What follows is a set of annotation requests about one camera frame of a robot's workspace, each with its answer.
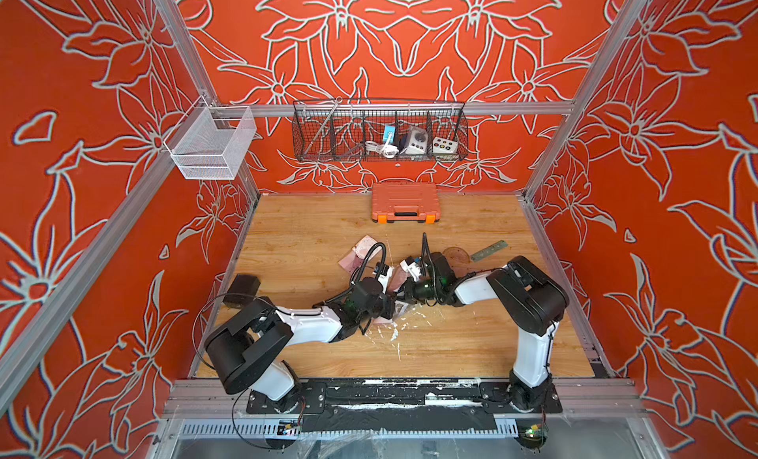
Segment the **orange plastic tool case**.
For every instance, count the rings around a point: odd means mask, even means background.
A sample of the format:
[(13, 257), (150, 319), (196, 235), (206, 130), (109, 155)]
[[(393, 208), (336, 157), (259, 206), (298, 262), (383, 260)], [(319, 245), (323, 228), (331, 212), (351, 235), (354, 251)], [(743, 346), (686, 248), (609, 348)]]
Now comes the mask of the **orange plastic tool case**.
[(371, 220), (379, 224), (441, 220), (438, 191), (431, 182), (378, 182), (371, 190)]

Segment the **black box on table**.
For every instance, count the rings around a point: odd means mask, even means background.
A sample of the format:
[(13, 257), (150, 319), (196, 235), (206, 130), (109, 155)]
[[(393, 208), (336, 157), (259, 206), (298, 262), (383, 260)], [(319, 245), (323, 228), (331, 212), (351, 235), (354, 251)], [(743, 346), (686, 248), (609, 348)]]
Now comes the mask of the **black box on table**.
[(251, 304), (257, 297), (261, 282), (256, 275), (236, 275), (222, 303), (230, 309), (242, 310)]

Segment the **pink ruler set pouch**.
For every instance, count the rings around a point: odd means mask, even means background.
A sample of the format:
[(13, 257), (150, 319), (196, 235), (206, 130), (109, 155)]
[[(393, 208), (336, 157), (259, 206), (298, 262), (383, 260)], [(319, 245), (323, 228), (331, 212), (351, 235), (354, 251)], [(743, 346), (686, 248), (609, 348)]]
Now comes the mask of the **pink ruler set pouch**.
[(411, 263), (409, 265), (406, 261), (402, 261), (398, 267), (387, 267), (384, 273), (380, 275), (379, 281), (387, 294), (396, 296), (395, 308), (390, 318), (380, 316), (373, 323), (385, 325), (402, 318), (412, 305), (410, 295), (406, 295), (405, 293), (405, 286), (408, 281), (410, 283), (420, 281), (421, 276), (422, 269), (418, 263)]

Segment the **white round-dial device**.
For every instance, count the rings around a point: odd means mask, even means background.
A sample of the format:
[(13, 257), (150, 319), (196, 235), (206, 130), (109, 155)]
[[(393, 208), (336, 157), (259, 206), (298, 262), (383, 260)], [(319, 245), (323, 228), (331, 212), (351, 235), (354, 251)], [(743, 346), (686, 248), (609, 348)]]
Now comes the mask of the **white round-dial device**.
[(403, 154), (407, 156), (426, 155), (428, 150), (428, 133), (420, 127), (412, 127), (406, 137)]

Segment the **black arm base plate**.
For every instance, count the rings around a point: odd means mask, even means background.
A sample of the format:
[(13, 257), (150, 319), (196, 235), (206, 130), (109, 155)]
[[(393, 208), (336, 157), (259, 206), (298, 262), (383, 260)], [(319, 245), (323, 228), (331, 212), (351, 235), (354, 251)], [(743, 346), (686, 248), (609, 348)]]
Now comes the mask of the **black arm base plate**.
[(491, 414), (523, 414), (507, 379), (478, 378), (310, 378), (298, 390), (274, 402), (252, 392), (250, 415), (323, 414), (331, 407), (389, 409), (393, 407), (481, 408)]

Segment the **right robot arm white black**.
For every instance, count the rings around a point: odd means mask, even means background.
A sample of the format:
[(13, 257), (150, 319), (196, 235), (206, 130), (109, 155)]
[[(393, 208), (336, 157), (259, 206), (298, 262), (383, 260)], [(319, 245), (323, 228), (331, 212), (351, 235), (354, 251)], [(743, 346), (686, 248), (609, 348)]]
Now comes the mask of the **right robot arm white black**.
[(459, 308), (497, 299), (518, 329), (507, 402), (522, 413), (546, 404), (553, 387), (554, 342), (569, 306), (566, 291), (554, 279), (523, 256), (458, 277), (445, 255), (430, 251), (427, 237), (422, 238), (422, 253), (401, 261), (400, 268), (407, 279), (398, 299), (409, 304)]

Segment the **blue small box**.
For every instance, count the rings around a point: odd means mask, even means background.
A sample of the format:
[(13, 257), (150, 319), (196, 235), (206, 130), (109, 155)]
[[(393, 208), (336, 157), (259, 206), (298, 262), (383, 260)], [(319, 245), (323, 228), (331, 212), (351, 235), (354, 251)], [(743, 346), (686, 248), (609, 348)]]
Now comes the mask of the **blue small box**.
[(396, 126), (385, 125), (382, 135), (382, 143), (385, 145), (393, 145), (395, 142)]

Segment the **clear brown protractor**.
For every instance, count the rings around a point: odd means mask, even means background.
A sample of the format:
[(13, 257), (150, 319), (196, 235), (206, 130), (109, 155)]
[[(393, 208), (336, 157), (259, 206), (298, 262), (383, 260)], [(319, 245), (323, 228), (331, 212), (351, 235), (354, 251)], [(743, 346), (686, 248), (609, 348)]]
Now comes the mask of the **clear brown protractor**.
[(448, 247), (442, 252), (442, 255), (446, 257), (448, 265), (452, 269), (465, 269), (471, 265), (470, 255), (460, 247)]

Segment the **white button box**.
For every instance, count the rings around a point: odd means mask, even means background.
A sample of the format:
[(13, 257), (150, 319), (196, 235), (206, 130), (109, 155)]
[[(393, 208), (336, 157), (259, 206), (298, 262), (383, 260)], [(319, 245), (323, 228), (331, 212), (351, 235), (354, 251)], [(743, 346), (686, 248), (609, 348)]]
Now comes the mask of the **white button box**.
[(442, 137), (434, 137), (432, 140), (432, 155), (442, 161), (455, 161), (458, 159), (458, 142)]

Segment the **green straight ruler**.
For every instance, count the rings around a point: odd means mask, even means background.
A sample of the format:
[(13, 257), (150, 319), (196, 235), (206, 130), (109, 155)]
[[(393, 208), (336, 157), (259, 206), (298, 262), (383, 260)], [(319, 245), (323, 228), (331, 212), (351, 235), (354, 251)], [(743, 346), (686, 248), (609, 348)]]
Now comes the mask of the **green straight ruler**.
[(508, 247), (508, 243), (503, 240), (499, 240), (484, 249), (481, 249), (475, 253), (473, 253), (470, 256), (470, 261), (473, 263), (477, 263), (478, 261), (483, 261), (484, 259), (487, 259), (488, 257), (491, 257), (495, 255), (496, 253), (499, 253), (500, 251), (506, 249)]

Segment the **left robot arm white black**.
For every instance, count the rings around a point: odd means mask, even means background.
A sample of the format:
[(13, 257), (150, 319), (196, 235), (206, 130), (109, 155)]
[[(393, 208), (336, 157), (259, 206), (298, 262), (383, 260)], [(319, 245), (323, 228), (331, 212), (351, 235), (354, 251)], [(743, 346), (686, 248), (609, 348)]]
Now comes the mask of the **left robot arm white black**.
[(203, 349), (225, 392), (253, 391), (279, 402), (298, 389), (295, 373), (280, 359), (289, 346), (335, 344), (365, 334), (376, 319), (390, 320), (394, 295), (387, 291), (390, 267), (386, 245), (377, 242), (351, 274), (343, 292), (310, 309), (289, 309), (258, 295), (260, 281), (238, 275), (218, 297), (239, 311), (205, 337)]

